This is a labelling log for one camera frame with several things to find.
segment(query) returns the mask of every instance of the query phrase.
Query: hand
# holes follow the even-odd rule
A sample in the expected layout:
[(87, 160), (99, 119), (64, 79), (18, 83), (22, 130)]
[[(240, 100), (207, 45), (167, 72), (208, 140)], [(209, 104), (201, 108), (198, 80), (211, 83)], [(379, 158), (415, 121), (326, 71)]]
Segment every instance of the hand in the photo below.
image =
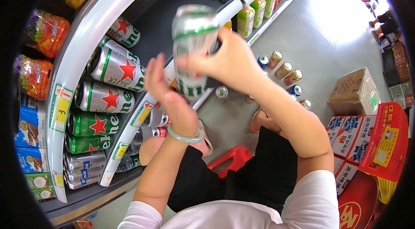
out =
[(208, 75), (244, 94), (265, 80), (257, 60), (246, 41), (238, 34), (224, 27), (219, 28), (217, 37), (222, 45), (209, 58), (190, 55), (175, 60), (175, 64), (185, 71)]
[(164, 54), (148, 62), (145, 75), (145, 90), (156, 98), (171, 119), (174, 132), (194, 137), (199, 128), (198, 115), (183, 98), (167, 84), (164, 72)]

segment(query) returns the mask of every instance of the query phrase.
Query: tiled floor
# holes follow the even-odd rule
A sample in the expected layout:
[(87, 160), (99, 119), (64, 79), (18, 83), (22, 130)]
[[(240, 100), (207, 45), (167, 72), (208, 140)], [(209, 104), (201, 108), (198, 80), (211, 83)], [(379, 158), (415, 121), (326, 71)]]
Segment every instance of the tiled floor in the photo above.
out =
[[(367, 67), (376, 83), (382, 102), (391, 101), (383, 79), (379, 45), (367, 30), (373, 16), (360, 0), (294, 0), (262, 36), (252, 45), (255, 55), (283, 52), (284, 60), (304, 72), (298, 82), (303, 87), (300, 99), (309, 98), (313, 111), (326, 125), (332, 112), (327, 100), (339, 77)], [(273, 71), (268, 70), (273, 81)], [(236, 145), (245, 145), (253, 153), (258, 139), (248, 125), (258, 108), (245, 96), (230, 90), (230, 99), (222, 103), (214, 94), (198, 111), (215, 147), (206, 162), (225, 154)], [(98, 211), (94, 228), (115, 228), (132, 199), (132, 192)]]

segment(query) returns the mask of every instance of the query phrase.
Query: red plastic stool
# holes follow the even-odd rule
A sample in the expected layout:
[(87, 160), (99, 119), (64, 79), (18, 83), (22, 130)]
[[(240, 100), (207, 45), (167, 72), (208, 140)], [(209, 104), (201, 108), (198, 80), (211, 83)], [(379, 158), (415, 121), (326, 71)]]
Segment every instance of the red plastic stool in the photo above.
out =
[(229, 166), (227, 166), (224, 170), (217, 173), (221, 179), (226, 178), (228, 170), (237, 171), (238, 169), (242, 168), (247, 162), (247, 160), (252, 158), (252, 154), (245, 146), (235, 146), (227, 154), (223, 155), (217, 160), (211, 161), (207, 166), (210, 170), (212, 170), (219, 164), (226, 162), (230, 158), (233, 158), (232, 163)]

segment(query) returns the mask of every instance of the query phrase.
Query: white shirt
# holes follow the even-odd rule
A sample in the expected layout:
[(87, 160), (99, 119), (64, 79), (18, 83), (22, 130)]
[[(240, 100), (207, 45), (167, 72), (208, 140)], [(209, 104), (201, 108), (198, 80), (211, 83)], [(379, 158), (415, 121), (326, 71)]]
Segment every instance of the white shirt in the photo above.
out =
[(334, 175), (316, 170), (294, 187), (284, 223), (279, 213), (267, 206), (232, 200), (218, 200), (182, 210), (163, 225), (153, 207), (133, 201), (118, 229), (338, 229), (339, 204)]

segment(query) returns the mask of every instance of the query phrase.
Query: bracelet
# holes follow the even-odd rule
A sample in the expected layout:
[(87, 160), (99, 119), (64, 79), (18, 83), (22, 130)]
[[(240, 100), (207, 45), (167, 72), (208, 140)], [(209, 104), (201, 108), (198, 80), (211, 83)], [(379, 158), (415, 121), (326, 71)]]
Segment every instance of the bracelet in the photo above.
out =
[(191, 138), (191, 137), (186, 137), (186, 136), (180, 135), (180, 134), (178, 134), (178, 133), (176, 133), (176, 132), (173, 131), (173, 128), (171, 127), (171, 124), (169, 124), (167, 126), (167, 131), (169, 132), (169, 134), (171, 136), (173, 136), (177, 140), (182, 141), (182, 142), (185, 142), (185, 143), (189, 143), (189, 144), (199, 143), (205, 137), (205, 135), (203, 134), (203, 132), (200, 129), (198, 129), (198, 136), (199, 137), (197, 137), (197, 138)]

